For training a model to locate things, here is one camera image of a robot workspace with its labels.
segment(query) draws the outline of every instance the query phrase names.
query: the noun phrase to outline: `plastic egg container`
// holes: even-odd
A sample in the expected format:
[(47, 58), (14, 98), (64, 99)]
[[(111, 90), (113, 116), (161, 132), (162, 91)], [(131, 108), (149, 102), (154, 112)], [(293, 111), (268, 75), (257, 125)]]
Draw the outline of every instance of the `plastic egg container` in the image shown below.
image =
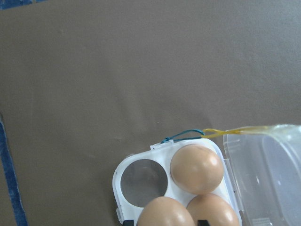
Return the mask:
[[(113, 176), (113, 191), (118, 205), (120, 223), (135, 226), (143, 208), (153, 199), (167, 196), (184, 207), (197, 196), (182, 190), (173, 181), (170, 165), (174, 154), (186, 145), (201, 145), (215, 152), (221, 160), (219, 147), (209, 139), (184, 140), (150, 146), (150, 150), (124, 159)], [(241, 225), (235, 190), (232, 187), (227, 161), (222, 161), (224, 175), (221, 183), (211, 193), (223, 198), (236, 212)]]

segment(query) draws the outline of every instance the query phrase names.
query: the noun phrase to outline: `table surface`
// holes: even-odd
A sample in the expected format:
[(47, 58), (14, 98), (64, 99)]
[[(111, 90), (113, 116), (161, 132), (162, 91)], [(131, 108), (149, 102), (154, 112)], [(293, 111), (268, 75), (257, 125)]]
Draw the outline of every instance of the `table surface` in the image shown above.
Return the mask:
[(49, 0), (0, 11), (0, 31), (0, 112), (31, 226), (118, 226), (115, 168), (166, 136), (301, 123), (298, 1)]

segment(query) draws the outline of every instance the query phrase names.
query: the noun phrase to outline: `yellow string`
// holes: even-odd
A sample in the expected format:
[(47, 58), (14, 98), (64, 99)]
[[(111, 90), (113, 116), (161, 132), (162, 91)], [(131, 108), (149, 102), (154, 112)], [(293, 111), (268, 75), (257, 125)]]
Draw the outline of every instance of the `yellow string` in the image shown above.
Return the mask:
[(241, 127), (230, 130), (218, 130), (218, 129), (203, 129), (205, 135), (201, 135), (202, 138), (214, 138), (223, 136), (225, 134), (260, 134), (267, 130), (269, 126), (252, 126), (252, 127)]

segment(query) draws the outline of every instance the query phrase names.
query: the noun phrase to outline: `clear plastic lid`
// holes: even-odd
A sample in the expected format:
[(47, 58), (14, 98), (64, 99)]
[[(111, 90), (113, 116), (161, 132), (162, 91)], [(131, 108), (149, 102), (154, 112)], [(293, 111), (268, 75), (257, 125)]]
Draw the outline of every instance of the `clear plastic lid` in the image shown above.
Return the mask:
[(223, 139), (246, 225), (301, 226), (301, 126)]

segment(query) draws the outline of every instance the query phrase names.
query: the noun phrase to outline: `brown egg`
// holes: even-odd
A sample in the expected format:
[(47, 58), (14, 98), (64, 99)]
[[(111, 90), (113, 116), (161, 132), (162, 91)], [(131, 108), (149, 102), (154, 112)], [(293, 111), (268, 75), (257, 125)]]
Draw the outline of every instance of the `brown egg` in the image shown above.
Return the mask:
[(207, 220), (210, 226), (239, 226), (239, 220), (232, 207), (215, 194), (198, 195), (190, 201), (187, 210), (195, 226), (198, 220)]
[(194, 226), (194, 222), (177, 200), (158, 197), (144, 207), (137, 226)]
[(218, 155), (201, 145), (187, 145), (173, 156), (170, 172), (174, 182), (183, 190), (193, 194), (213, 191), (224, 174)]

